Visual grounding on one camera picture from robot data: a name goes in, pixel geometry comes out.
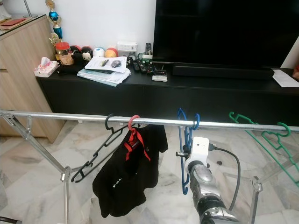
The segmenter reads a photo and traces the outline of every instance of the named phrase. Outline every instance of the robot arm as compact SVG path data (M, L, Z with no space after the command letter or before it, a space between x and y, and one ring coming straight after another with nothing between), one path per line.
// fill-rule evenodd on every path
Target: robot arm
M237 218L226 209L216 187L215 178L206 167L209 139L194 137L190 154L177 153L186 157L184 168L190 175L190 189L194 207L201 224L236 224Z

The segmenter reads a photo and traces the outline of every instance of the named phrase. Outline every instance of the tissue box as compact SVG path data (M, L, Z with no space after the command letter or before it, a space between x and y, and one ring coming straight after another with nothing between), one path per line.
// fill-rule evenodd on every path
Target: tissue box
M45 66L41 66L41 64L34 69L34 75L37 77L48 78L52 73L59 67L59 63L57 61L50 61Z

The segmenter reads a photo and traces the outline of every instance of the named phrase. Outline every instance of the computer mouse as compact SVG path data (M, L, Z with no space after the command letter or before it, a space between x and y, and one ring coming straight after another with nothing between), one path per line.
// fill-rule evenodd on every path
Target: computer mouse
M120 60L115 60L111 63L112 68L120 67L121 66L121 61Z

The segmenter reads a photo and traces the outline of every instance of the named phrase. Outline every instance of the tissue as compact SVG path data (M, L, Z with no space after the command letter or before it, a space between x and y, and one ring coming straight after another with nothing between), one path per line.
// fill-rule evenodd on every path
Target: tissue
M57 61L51 61L47 57L42 57L40 65L34 69L34 75L48 78L58 67L59 63Z

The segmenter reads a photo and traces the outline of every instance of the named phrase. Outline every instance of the white document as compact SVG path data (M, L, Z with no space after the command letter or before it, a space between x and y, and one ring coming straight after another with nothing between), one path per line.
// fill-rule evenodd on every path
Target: white document
M273 79L275 79L281 87L299 87L299 82L281 70L274 70Z
M125 73L113 72L111 74L105 74L93 70L82 69L77 75L96 82L116 86L122 83L122 81L125 80L129 75L131 75L131 71L126 69Z
M103 61L108 60L107 63L102 66ZM112 68L114 61L120 61L120 66ZM110 70L120 73L125 73L127 66L127 57L93 57L90 62L85 66L85 69L92 70Z

